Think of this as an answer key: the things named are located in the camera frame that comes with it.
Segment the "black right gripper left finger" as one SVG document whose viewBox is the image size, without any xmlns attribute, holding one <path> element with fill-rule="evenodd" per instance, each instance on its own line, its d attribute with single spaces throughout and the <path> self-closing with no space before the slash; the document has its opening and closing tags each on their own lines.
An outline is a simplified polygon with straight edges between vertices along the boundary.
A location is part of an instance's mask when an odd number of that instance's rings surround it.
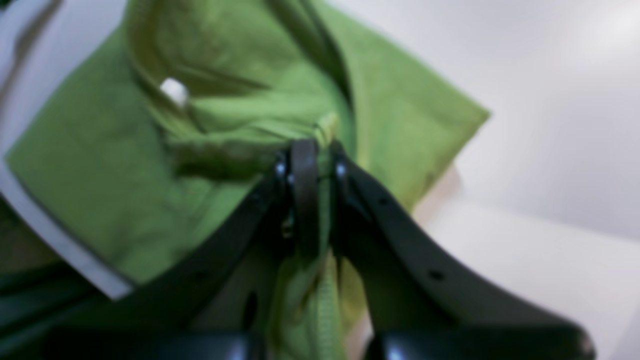
<svg viewBox="0 0 640 360">
<path fill-rule="evenodd" d="M 265 360 L 286 257 L 320 253 L 318 146 L 299 139 L 201 246 L 127 296 L 57 326 L 44 360 Z"/>
</svg>

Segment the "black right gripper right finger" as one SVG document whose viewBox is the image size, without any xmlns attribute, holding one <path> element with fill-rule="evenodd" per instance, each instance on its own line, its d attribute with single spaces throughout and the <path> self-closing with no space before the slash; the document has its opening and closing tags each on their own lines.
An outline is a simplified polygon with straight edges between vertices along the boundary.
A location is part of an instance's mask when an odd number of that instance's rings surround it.
<svg viewBox="0 0 640 360">
<path fill-rule="evenodd" d="M 594 360 L 575 322 L 506 291 L 450 255 L 340 143 L 332 243 L 361 277 L 366 360 Z"/>
</svg>

